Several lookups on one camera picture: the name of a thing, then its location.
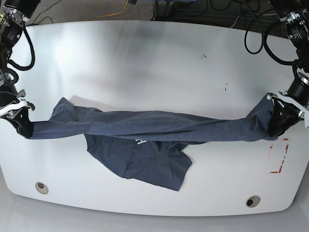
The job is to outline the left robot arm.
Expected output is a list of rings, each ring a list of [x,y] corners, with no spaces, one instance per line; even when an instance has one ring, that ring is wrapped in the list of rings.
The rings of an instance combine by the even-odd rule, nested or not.
[[[291,66],[294,81],[286,94],[268,93],[258,105],[241,119],[213,119],[202,116],[171,113],[164,111],[112,111],[102,112],[96,108],[74,106],[61,99],[47,121],[31,122],[26,113],[18,133],[28,139],[53,139],[78,134],[110,136],[125,139],[150,141],[257,141],[273,140],[297,124],[299,111],[309,101],[309,86],[298,69],[309,69],[309,31],[305,15],[296,12],[271,24],[262,33],[262,45],[267,54],[277,63]],[[267,38],[278,24],[286,26],[287,35],[296,48],[298,59],[284,61],[269,48]],[[96,35],[83,42],[80,38],[70,39],[72,49],[60,52],[67,74],[73,75],[73,85],[84,94],[98,93],[104,99],[120,98],[133,92],[133,105],[143,102],[144,82],[153,75],[146,71],[153,61],[155,42],[159,32],[146,31],[142,37],[144,44],[138,46],[134,57],[145,55],[132,70],[128,69],[132,60],[128,57],[116,61],[118,41],[100,38]]]

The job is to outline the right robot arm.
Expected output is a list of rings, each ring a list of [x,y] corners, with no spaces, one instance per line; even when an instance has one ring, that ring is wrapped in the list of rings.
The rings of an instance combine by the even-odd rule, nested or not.
[[[3,5],[4,14],[0,16],[0,117],[25,138],[33,135],[34,124],[29,120],[28,111],[35,110],[35,106],[24,99],[24,90],[16,90],[14,85],[19,76],[7,65],[19,71],[28,71],[34,66],[34,47],[25,23],[32,17],[39,3],[39,0],[7,0]],[[11,60],[13,47],[22,35],[25,35],[30,47],[31,62],[28,66],[20,66]]]

